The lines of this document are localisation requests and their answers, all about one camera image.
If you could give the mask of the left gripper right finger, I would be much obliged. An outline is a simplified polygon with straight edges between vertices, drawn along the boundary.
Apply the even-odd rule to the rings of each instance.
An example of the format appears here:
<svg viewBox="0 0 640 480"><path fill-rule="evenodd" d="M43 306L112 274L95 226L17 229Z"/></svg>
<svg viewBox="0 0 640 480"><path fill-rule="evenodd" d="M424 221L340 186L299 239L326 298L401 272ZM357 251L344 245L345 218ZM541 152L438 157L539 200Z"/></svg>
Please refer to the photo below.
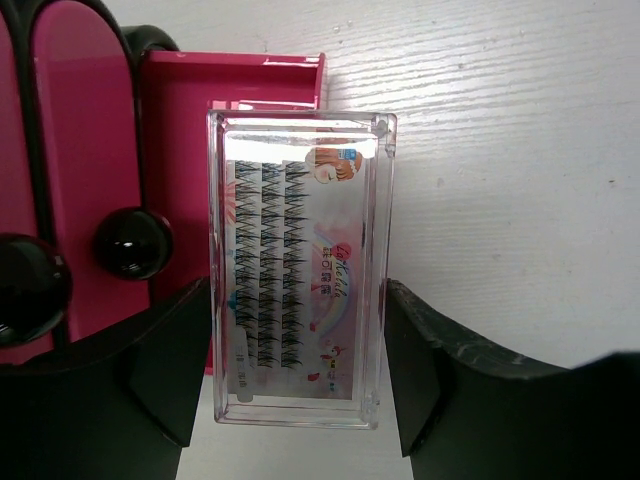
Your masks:
<svg viewBox="0 0 640 480"><path fill-rule="evenodd" d="M387 284L401 450L417 479L635 479L639 356L573 369L505 348Z"/></svg>

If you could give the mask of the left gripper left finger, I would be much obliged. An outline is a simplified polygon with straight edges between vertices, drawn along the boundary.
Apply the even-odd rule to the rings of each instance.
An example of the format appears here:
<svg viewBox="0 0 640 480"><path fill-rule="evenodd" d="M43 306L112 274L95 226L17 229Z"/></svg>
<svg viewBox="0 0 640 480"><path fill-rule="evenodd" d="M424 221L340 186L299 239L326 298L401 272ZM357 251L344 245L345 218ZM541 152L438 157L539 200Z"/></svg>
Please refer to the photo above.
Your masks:
<svg viewBox="0 0 640 480"><path fill-rule="evenodd" d="M173 479L211 339L210 282L1 368L4 479Z"/></svg>

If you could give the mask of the black pink drawer organizer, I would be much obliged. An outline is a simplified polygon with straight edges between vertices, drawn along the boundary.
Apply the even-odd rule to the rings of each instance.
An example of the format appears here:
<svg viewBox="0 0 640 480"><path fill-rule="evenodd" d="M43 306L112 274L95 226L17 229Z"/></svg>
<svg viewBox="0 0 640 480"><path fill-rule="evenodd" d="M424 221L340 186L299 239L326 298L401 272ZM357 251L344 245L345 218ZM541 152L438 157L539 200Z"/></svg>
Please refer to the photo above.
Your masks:
<svg viewBox="0 0 640 480"><path fill-rule="evenodd" d="M1 361L208 272L210 110L316 110L324 54L184 51L100 1L1 5Z"/></svg>

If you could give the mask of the clear labelled makeup case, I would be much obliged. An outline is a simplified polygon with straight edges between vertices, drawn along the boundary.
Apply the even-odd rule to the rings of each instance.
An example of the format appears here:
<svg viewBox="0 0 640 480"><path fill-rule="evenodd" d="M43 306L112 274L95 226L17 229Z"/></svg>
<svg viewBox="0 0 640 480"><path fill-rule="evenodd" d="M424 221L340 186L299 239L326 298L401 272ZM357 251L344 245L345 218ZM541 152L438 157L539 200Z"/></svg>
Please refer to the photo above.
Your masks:
<svg viewBox="0 0 640 480"><path fill-rule="evenodd" d="M397 118L207 116L214 417L378 424Z"/></svg>

